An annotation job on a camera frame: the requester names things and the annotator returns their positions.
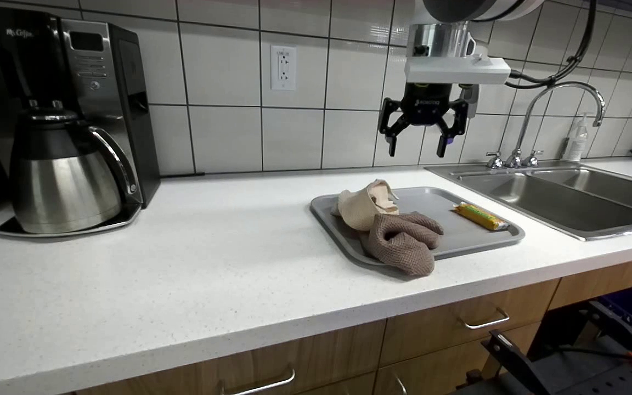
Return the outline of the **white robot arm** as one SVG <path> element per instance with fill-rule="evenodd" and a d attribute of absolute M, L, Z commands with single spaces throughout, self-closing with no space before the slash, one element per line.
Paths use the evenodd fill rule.
<path fill-rule="evenodd" d="M 405 85 L 401 98 L 383 98 L 377 132 L 398 149 L 411 128 L 437 124 L 437 156 L 468 130 L 475 113 L 478 88 L 511 77 L 502 58 L 486 58 L 469 33 L 471 22 L 506 22 L 536 11 L 545 0 L 413 0 L 409 25 Z"/>

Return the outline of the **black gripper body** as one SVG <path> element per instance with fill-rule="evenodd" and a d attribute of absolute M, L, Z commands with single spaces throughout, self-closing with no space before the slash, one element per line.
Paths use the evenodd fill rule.
<path fill-rule="evenodd" d="M 409 83 L 401 98 L 411 124 L 435 124 L 450 110 L 450 83 Z"/>

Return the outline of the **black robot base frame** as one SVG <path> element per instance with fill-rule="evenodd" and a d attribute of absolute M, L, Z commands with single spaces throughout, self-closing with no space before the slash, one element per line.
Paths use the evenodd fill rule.
<path fill-rule="evenodd" d="M 583 302 L 580 313 L 596 335 L 558 345 L 540 359 L 494 331 L 482 347 L 500 372 L 471 371 L 455 395 L 632 395 L 632 322 L 596 300 Z"/>

